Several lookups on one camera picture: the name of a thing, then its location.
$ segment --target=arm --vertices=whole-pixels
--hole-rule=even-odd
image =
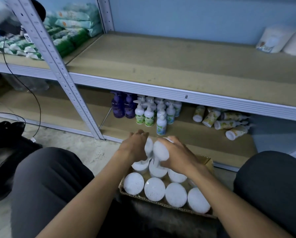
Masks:
[[[217,213],[230,237],[292,237],[259,210],[221,184],[204,165],[197,163],[195,155],[176,137],[169,138],[174,143],[166,139],[158,139],[167,147],[170,154],[170,158],[161,163],[162,166],[171,168],[193,180]]]
[[[94,238],[106,217],[114,193],[130,166],[147,159],[148,133],[131,133],[95,178],[39,233],[37,238]]]

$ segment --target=concrete floor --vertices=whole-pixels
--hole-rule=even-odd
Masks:
[[[24,136],[30,138],[36,130],[37,126],[27,124]],[[92,137],[44,127],[40,128],[35,139],[44,147],[53,146],[74,152],[94,175],[102,170],[120,145],[112,141],[95,140]],[[216,168],[215,175],[227,187],[233,188],[234,172]],[[133,201],[133,204],[141,215],[151,220],[152,224],[159,224],[158,226],[166,228],[167,231],[174,230],[178,236],[216,237],[217,221],[212,219],[182,214],[159,206],[156,208],[156,205],[142,201]],[[10,212],[10,196],[8,196],[0,201],[0,238],[11,237]]]

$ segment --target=purple pump bottle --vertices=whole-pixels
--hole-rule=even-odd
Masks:
[[[125,94],[127,94],[127,97],[124,100],[125,117],[128,119],[132,119],[135,117],[134,99],[132,98],[131,93],[125,93]]]
[[[111,91],[111,93],[115,94],[114,98],[111,100],[113,114],[116,118],[122,118],[125,116],[122,96],[118,91]]]

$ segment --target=dark pants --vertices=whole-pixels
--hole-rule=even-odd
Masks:
[[[29,155],[19,164],[14,177],[13,238],[37,236],[93,178],[92,172],[70,151],[43,148]],[[274,151],[253,156],[237,173],[234,192],[296,237],[295,158]],[[107,237],[110,232],[122,230],[125,215],[134,224],[138,221],[134,212],[113,201],[98,236]],[[228,237],[224,231],[220,236]]]

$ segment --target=forearm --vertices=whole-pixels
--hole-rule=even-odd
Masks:
[[[196,165],[189,178],[207,199],[232,238],[291,237],[284,229],[227,189],[205,166]]]
[[[40,232],[38,238],[96,237],[122,177],[132,164],[117,151],[103,170]]]

